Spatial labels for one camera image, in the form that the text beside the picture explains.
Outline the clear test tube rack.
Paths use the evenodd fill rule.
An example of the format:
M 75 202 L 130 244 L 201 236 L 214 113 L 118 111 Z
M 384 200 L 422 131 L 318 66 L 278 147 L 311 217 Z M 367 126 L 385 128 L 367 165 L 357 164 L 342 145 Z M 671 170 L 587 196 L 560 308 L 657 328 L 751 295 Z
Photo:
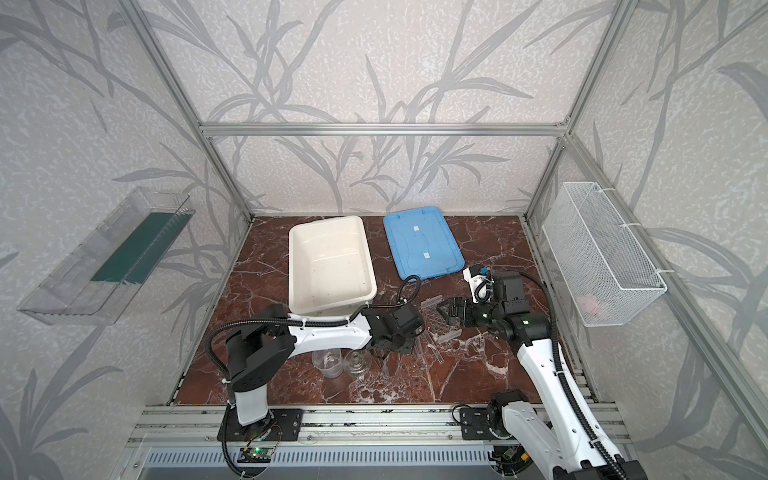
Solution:
M 426 329 L 438 344 L 456 339 L 462 334 L 462 329 L 459 326 L 450 325 L 437 311 L 437 306 L 443 300 L 442 295 L 437 295 L 424 300 L 420 305 L 420 312 Z

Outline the white plastic tub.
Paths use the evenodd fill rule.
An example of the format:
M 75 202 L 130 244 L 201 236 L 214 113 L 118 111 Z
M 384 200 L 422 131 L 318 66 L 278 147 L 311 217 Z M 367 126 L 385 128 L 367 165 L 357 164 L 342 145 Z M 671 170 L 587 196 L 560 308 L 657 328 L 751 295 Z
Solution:
M 288 306 L 293 313 L 350 314 L 377 295 L 367 235 L 358 216 L 292 227 L 288 260 Z

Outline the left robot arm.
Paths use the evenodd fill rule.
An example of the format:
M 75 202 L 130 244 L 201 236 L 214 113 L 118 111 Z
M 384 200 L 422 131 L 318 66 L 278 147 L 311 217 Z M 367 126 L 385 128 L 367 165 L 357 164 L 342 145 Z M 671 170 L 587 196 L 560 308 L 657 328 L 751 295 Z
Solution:
M 211 330 L 205 353 L 227 389 L 225 415 L 235 414 L 241 427 L 265 424 L 268 384 L 292 357 L 331 349 L 411 353 L 425 330 L 414 305 L 421 283 L 419 276 L 408 276 L 396 303 L 368 302 L 347 315 L 300 315 L 273 304 L 255 317 Z

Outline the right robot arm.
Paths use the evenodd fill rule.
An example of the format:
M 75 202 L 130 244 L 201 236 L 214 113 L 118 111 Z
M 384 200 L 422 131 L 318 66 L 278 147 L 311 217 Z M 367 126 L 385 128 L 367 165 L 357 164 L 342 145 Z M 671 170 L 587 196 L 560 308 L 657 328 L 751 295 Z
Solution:
M 463 277 L 469 296 L 442 301 L 438 313 L 449 324 L 484 328 L 507 341 L 548 416 L 542 419 L 520 390 L 497 393 L 476 423 L 478 437 L 516 441 L 516 460 L 534 464 L 547 479 L 646 478 L 638 461 L 623 457 L 576 385 L 555 315 L 531 311 L 524 283 L 543 283 L 525 272 L 493 274 L 481 265 L 464 269 Z

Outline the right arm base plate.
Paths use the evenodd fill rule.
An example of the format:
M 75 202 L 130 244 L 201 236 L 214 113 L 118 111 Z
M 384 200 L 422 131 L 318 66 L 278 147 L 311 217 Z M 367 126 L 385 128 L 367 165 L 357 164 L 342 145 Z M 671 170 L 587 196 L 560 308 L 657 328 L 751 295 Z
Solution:
M 460 406 L 458 423 L 461 437 L 465 441 L 509 440 L 512 436 L 506 431 L 491 425 L 491 416 L 486 408 Z

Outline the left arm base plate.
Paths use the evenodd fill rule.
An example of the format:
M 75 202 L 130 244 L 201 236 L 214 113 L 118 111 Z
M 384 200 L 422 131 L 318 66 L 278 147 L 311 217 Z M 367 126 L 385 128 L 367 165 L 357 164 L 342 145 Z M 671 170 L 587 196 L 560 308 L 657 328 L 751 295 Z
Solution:
M 227 442 L 294 442 L 299 436 L 303 413 L 300 408 L 271 409 L 264 419 L 243 426 L 238 421 L 237 409 L 228 405 L 216 439 L 219 442 L 223 439 Z

